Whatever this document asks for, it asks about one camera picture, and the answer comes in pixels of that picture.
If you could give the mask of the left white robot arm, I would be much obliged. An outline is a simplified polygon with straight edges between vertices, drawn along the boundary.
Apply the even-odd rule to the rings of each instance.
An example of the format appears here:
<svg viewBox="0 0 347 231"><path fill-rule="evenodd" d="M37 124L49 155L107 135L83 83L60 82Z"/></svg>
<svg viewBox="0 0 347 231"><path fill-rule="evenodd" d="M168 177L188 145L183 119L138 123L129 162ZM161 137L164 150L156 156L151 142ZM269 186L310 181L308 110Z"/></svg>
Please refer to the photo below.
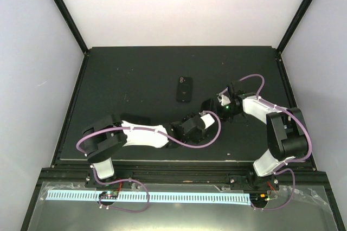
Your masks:
<svg viewBox="0 0 347 231"><path fill-rule="evenodd" d="M117 179L112 156L122 147L149 146L156 149L183 146L202 149L213 144L220 135L221 122L212 111L203 111L185 117L182 121L163 125L139 125L107 118L108 124L97 123L84 131L76 149L84 154L95 170L97 180L111 187Z"/></svg>

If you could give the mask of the black smartphone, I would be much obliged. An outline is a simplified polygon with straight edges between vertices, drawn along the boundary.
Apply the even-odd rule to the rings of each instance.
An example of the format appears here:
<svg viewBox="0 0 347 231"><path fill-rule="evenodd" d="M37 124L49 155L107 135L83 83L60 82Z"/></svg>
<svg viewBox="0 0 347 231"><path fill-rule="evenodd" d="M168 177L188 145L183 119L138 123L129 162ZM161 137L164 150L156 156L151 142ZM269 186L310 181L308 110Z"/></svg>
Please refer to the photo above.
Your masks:
<svg viewBox="0 0 347 231"><path fill-rule="evenodd" d="M215 112L216 105L214 99L207 99L201 104L201 111Z"/></svg>

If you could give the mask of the black phone case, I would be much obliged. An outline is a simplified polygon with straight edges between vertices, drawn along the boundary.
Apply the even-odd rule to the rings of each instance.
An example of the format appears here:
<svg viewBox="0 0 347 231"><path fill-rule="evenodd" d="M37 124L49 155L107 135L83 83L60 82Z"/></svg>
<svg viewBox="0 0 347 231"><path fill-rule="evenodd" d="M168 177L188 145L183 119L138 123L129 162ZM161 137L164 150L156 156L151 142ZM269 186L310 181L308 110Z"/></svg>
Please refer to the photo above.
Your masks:
<svg viewBox="0 0 347 231"><path fill-rule="evenodd" d="M193 90L193 78L181 76L178 79L176 100L178 102L191 102Z"/></svg>

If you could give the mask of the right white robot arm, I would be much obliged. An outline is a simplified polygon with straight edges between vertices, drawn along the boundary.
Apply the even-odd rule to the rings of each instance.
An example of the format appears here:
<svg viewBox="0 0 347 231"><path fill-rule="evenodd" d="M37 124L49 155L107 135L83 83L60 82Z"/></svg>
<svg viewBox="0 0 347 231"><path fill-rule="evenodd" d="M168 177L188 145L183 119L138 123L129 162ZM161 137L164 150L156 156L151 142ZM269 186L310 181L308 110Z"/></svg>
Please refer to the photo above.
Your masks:
<svg viewBox="0 0 347 231"><path fill-rule="evenodd" d="M258 92L238 91L236 86L233 82L217 95L217 114L223 120L247 114L266 125L267 150L246 176L250 188L260 189L283 166L306 161L312 153L312 141L300 109L275 105Z"/></svg>

